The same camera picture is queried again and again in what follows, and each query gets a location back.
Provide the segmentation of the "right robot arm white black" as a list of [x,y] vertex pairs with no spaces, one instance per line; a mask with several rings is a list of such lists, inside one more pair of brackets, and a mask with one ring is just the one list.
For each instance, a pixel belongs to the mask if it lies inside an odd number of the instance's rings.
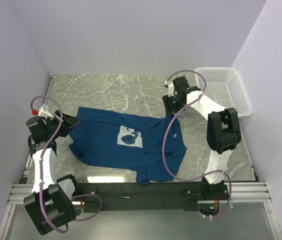
[[207,200],[214,200],[221,194],[230,196],[224,179],[229,158],[242,140],[238,112],[216,103],[199,87],[191,87],[185,76],[166,81],[164,86],[168,89],[162,98],[167,115],[177,116],[191,107],[207,120],[206,140],[210,155],[198,195]]

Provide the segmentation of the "white perforated plastic basket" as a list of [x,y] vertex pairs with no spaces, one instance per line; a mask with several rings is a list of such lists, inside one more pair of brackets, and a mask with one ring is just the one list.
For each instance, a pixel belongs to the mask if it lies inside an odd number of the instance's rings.
[[249,117],[252,105],[248,98],[238,71],[231,67],[198,67],[200,75],[195,76],[196,85],[204,94],[217,104],[226,108],[235,108],[240,118]]

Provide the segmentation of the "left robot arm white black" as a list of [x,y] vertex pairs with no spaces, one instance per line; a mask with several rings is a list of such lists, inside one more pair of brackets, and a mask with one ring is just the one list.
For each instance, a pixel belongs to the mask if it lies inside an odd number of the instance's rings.
[[31,194],[23,205],[41,235],[59,231],[76,219],[72,201],[80,197],[81,188],[72,174],[56,178],[56,139],[66,137],[81,120],[57,110],[54,115],[36,115],[26,121],[35,174]]

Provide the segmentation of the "blue t-shirt with print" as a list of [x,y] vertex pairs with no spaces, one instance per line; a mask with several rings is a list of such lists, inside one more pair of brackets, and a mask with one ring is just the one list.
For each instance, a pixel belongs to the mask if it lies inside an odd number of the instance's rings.
[[82,163],[136,172],[136,182],[169,182],[186,154],[180,122],[79,107],[81,122],[70,132],[70,150]]

